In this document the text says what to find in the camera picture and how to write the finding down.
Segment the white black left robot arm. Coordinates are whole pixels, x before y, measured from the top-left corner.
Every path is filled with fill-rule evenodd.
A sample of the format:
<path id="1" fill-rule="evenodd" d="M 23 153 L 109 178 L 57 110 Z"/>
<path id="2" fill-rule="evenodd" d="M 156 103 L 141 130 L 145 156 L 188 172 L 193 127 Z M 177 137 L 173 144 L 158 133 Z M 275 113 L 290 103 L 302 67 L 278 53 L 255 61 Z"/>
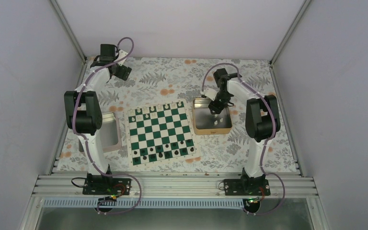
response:
<path id="1" fill-rule="evenodd" d="M 103 114 L 96 91 L 103 87 L 118 68 L 123 65 L 129 52 L 121 50 L 119 45 L 102 44 L 98 56 L 100 65 L 89 69 L 88 77 L 73 91 L 64 94 L 66 123 L 69 129 L 78 137 L 88 161 L 88 174 L 99 176 L 95 188 L 102 194 L 110 193 L 114 188 L 114 180 L 110 166 L 104 157 L 100 129 L 103 124 Z"/>

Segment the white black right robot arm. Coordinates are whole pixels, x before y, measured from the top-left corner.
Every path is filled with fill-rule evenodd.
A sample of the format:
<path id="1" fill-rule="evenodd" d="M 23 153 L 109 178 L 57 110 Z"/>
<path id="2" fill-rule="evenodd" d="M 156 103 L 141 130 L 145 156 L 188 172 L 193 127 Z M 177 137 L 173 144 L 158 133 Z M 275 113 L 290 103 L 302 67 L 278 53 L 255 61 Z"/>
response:
<path id="1" fill-rule="evenodd" d="M 228 108 L 233 97 L 243 102 L 246 108 L 245 130 L 252 140 L 248 160 L 243 168 L 247 178 L 241 181 L 240 188 L 244 194 L 252 195 L 259 188 L 255 178 L 266 174 L 263 169 L 265 150 L 280 130 L 277 98 L 274 95 L 262 96 L 243 81 L 237 72 L 229 74 L 225 68 L 221 68 L 213 76 L 218 91 L 202 89 L 203 95 L 211 99 L 208 108 L 212 114 L 220 114 Z"/>

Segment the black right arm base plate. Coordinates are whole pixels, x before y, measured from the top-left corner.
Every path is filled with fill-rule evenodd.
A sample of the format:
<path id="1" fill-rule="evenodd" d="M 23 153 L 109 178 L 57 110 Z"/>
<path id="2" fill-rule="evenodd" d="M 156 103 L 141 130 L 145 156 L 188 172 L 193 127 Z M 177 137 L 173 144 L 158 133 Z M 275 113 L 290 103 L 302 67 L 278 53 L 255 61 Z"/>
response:
<path id="1" fill-rule="evenodd" d="M 252 178 L 250 180 L 225 179 L 224 192 L 226 196 L 269 196 L 270 185 L 265 178 Z"/>

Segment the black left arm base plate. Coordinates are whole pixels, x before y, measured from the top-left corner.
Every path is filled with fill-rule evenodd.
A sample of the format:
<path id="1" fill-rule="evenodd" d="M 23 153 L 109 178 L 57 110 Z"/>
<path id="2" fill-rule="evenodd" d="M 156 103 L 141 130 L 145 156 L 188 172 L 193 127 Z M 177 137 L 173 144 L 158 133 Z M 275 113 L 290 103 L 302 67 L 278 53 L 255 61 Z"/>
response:
<path id="1" fill-rule="evenodd" d="M 83 195 L 119 196 L 129 195 L 131 179 L 103 176 L 87 177 L 82 190 Z"/>

